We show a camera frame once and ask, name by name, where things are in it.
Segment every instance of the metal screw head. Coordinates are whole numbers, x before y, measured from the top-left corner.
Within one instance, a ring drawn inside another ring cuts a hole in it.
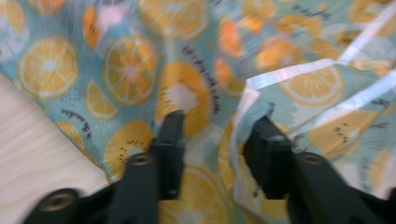
[[[43,212],[54,212],[69,206],[76,196],[72,193],[54,194],[40,204],[40,210]]]
[[[323,163],[323,159],[319,156],[308,154],[308,155],[303,155],[303,160],[306,163],[312,164],[312,165],[321,165]]]
[[[151,163],[151,157],[146,155],[133,157],[131,160],[132,165],[146,165],[149,163]]]

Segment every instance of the citrus print fabric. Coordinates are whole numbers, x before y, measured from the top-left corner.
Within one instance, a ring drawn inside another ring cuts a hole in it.
[[[396,186],[395,18],[386,0],[0,0],[0,73],[109,182],[183,110],[162,223],[288,223],[242,156],[264,115],[351,186]]]

